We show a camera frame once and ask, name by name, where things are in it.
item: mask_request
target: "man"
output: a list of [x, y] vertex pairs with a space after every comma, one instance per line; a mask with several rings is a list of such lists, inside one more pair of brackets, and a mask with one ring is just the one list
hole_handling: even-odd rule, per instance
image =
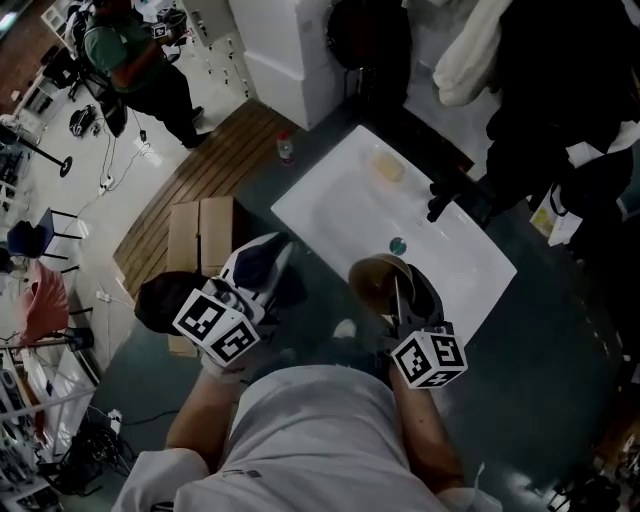
[[94, 6], [84, 36], [93, 66], [110, 77], [125, 105], [162, 121], [186, 148], [199, 146], [208, 134], [198, 135], [193, 123], [203, 109], [193, 108], [186, 77], [166, 61], [130, 0], [94, 0]]
[[501, 511], [463, 488], [431, 395], [407, 388], [395, 367], [389, 389], [372, 375], [381, 368], [374, 356], [347, 348], [354, 334], [342, 322], [320, 351], [321, 361], [349, 359], [352, 368], [263, 370], [242, 394], [230, 435], [234, 380], [245, 376], [203, 359], [167, 449], [140, 454], [113, 510]]

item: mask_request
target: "white floor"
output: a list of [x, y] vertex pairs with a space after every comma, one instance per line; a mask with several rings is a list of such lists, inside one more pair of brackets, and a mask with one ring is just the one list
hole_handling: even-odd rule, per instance
[[[205, 116], [198, 131], [209, 131], [220, 124], [245, 100], [222, 83], [215, 83], [197, 57], [195, 48], [185, 47], [177, 67], [187, 76], [194, 106], [202, 105]], [[19, 188], [25, 191], [29, 203], [27, 212], [10, 210], [5, 222], [23, 218], [37, 223], [46, 208], [80, 213], [80, 220], [69, 224], [68, 218], [55, 217], [56, 230], [84, 236], [84, 240], [55, 238], [48, 252], [68, 256], [69, 262], [43, 257], [41, 261], [52, 269], [62, 270], [78, 264], [80, 271], [67, 274], [65, 281], [70, 295], [76, 294], [83, 307], [94, 307], [88, 315], [96, 338], [94, 355], [104, 370], [117, 347], [126, 339], [133, 322], [133, 302], [121, 286], [122, 275], [113, 253], [154, 194], [176, 170], [189, 152], [154, 118], [138, 114], [147, 132], [150, 150], [139, 153], [142, 142], [135, 118], [129, 112], [125, 132], [117, 139], [110, 174], [118, 183], [131, 163], [125, 179], [116, 190], [98, 195], [98, 180], [107, 150], [107, 134], [97, 137], [86, 134], [76, 139], [69, 131], [69, 118], [76, 109], [95, 102], [81, 89], [77, 101], [65, 101], [42, 136], [40, 148], [59, 159], [71, 155], [73, 168], [61, 179], [57, 167], [35, 156]], [[0, 296], [0, 337], [20, 329], [16, 299], [20, 284], [12, 281]], [[96, 299], [96, 292], [106, 293], [126, 304], [112, 301], [106, 304]]]

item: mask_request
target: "wooden slat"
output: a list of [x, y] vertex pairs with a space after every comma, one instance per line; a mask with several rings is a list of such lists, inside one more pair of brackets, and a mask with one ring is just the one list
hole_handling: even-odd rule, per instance
[[263, 114], [265, 107], [255, 101], [247, 101], [237, 108], [231, 115], [223, 121], [220, 126], [212, 133], [207, 141], [203, 144], [203, 148], [198, 148], [192, 153], [183, 164], [169, 177], [162, 188], [156, 193], [146, 208], [142, 211], [133, 226], [127, 232], [120, 246], [114, 254], [116, 261], [125, 262], [136, 245], [140, 242], [141, 235], [144, 233], [144, 223], [148, 219], [154, 219], [158, 213], [166, 207], [167, 202], [173, 197], [177, 188], [182, 185], [186, 179], [192, 176], [199, 165], [206, 162], [212, 157], [213, 153], [219, 149], [220, 143], [233, 141], [234, 137], [244, 129], [245, 123], [250, 122], [253, 116]]
[[[224, 187], [225, 180], [230, 176], [235, 181], [242, 179], [244, 175], [259, 162], [266, 160], [273, 154], [273, 144], [276, 134], [282, 130], [282, 124], [273, 121], [269, 124], [268, 129], [260, 132], [259, 136], [252, 138], [251, 143], [244, 146], [225, 167], [221, 167], [216, 171], [210, 172], [208, 176], [212, 176], [210, 182], [198, 192], [198, 188], [192, 189], [186, 195], [187, 201], [200, 200], [206, 197], [214, 197], [217, 195], [225, 195], [230, 187]], [[143, 257], [137, 261], [140, 265], [131, 271], [131, 281], [128, 289], [132, 295], [137, 294], [143, 283], [152, 279], [153, 270], [158, 265], [165, 265], [167, 259], [167, 243], [169, 238], [168, 227], [169, 216], [167, 215], [163, 227], [161, 227], [149, 241], [149, 253], [145, 253]]]
[[275, 138], [295, 127], [254, 100], [233, 112], [167, 180], [131, 226], [114, 254], [124, 286], [140, 287], [166, 270], [171, 205], [232, 194], [275, 151]]
[[169, 230], [169, 215], [171, 214], [171, 204], [186, 203], [196, 199], [209, 197], [209, 195], [201, 195], [199, 191], [205, 186], [207, 180], [211, 180], [215, 175], [224, 172], [225, 169], [232, 171], [235, 160], [244, 158], [245, 154], [253, 150], [256, 137], [261, 134], [272, 134], [270, 128], [276, 119], [276, 114], [269, 112], [264, 119], [245, 130], [236, 137], [236, 144], [224, 147], [223, 151], [217, 153], [218, 158], [207, 161], [202, 168], [201, 173], [196, 173], [192, 179], [185, 181], [178, 191], [171, 198], [166, 207], [164, 207], [159, 215], [151, 219], [145, 226], [145, 235], [142, 237], [142, 248], [138, 249], [134, 254], [135, 258], [129, 259], [128, 263], [121, 268], [122, 272], [129, 278], [137, 276], [140, 269], [144, 265], [148, 265], [148, 258], [156, 251], [158, 244], [167, 236]]

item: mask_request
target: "white t-shirt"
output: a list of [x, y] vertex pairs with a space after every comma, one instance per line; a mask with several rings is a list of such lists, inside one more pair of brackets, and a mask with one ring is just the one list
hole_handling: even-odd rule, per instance
[[501, 510], [473, 490], [443, 495], [409, 471], [383, 383], [350, 368], [305, 366], [274, 372], [242, 395], [216, 474], [189, 450], [141, 453], [113, 510], [446, 512], [477, 507], [479, 495], [497, 508], [478, 509]]

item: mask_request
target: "gray floor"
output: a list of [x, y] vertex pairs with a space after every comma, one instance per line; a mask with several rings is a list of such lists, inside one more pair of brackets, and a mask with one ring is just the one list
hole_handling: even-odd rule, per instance
[[[295, 165], [287, 168], [274, 158], [242, 191], [238, 199], [255, 216], [254, 234], [283, 229], [270, 206], [353, 127], [354, 119], [342, 112], [312, 133], [297, 134]], [[414, 163], [431, 173], [427, 164]], [[529, 217], [524, 207], [516, 208], [487, 229], [518, 274], [467, 347], [469, 371], [436, 394], [469, 478], [484, 461], [483, 487], [505, 510], [522, 512], [546, 510], [540, 490], [589, 457], [620, 359], [615, 333], [581, 269], [563, 248], [549, 248]], [[282, 346], [311, 352], [345, 317], [356, 319], [365, 342], [381, 330], [346, 284], [303, 245], [285, 286], [276, 340]], [[129, 421], [175, 409], [197, 371], [196, 360], [170, 357], [164, 337], [138, 325], [104, 376], [94, 405], [116, 407]], [[161, 449], [170, 422], [164, 417], [124, 427], [123, 436], [136, 452]], [[108, 509], [118, 478], [69, 508]]]

